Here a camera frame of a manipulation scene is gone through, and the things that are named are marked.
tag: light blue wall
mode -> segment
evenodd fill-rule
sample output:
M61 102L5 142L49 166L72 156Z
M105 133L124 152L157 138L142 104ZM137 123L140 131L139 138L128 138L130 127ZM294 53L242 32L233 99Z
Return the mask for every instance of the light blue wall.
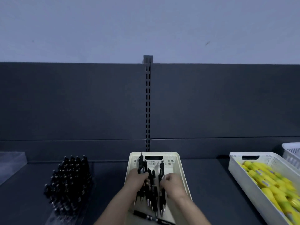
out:
M0 61L299 64L299 9L300 0L0 0Z

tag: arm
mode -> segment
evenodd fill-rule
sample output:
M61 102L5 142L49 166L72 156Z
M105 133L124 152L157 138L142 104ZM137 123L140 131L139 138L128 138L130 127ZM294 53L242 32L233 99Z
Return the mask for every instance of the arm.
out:
M174 173L164 176L160 182L168 197L172 199L182 212L189 225L211 225L204 214L186 194L181 178Z
M94 225L123 225L128 209L135 200L136 194L142 187L144 180L148 178L148 175L148 172L138 174L137 169L131 170L124 187L110 201Z

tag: pile of black pens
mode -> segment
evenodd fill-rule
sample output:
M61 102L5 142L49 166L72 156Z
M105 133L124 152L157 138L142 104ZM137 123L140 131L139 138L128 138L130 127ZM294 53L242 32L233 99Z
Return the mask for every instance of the pile of black pens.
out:
M92 175L87 157L80 159L66 156L58 170L53 170L50 184L45 185L44 194L50 200L55 215L61 220L78 215L83 199L92 186Z
M160 184L160 181L162 177L164 176L164 163L161 162L159 165L160 173L158 175L158 183ZM158 211L158 203L159 203L159 210L160 210L160 216L163 217L164 212L166 211L166 192L165 189L160 189L155 184L155 171L151 171L147 167L147 161L144 160L143 154L139 157L139 167L138 167L138 173L145 173L148 172L149 176L148 179L145 180L143 187L137 192L137 197L140 197L141 201L145 198L147 201L147 205L152 209L152 212L155 212L155 215L157 217L157 211Z

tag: white plastic basket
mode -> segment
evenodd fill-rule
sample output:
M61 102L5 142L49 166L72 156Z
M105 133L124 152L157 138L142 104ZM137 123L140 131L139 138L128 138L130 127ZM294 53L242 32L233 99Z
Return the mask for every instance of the white plastic basket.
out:
M237 163L245 161L257 161L272 167L275 172L280 172L290 179L297 191L300 191L300 172L279 155L273 152L231 152L229 171L249 197L253 205L259 211L268 225L288 225L284 217L271 201L264 195L261 189L251 180L247 172Z
M185 187L187 195L192 199L190 195L190 190L188 188L188 184L185 179L185 174L183 172L182 164L180 161L180 156L177 152L147 152L147 151L142 151L142 152L132 152L129 155L129 162L127 166L127 173L126 173L126 178L133 168L138 167L139 163L139 156L143 153L144 159L147 161L148 168L150 170L155 170L156 173L156 186L158 185L158 174L159 174L159 164L161 161L164 163L164 171L165 175L169 173L176 173L179 174L182 178L183 185ZM130 207L133 210L137 210L140 212L144 212L148 215L155 216L155 214L150 210L150 208L147 206L146 201L144 200L143 202L140 201L138 198L135 206L133 207L133 204ZM176 208L175 204L173 201L168 199L166 197L166 212L164 213L163 217L161 218L163 220L175 223L176 225L181 225L181 224L187 224L186 220L184 219L182 213ZM127 219L125 221L125 224L127 225L153 225L153 222L141 219L137 216L134 216L130 212L127 214Z
M300 170L300 142L284 143L283 158Z

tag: forearm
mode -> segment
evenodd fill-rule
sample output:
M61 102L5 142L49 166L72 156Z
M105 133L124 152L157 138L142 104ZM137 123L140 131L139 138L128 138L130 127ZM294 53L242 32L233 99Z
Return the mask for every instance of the forearm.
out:
M134 197L132 190L123 187L111 200L94 225L123 225Z
M188 197L178 199L176 204L189 225L211 225L205 215Z

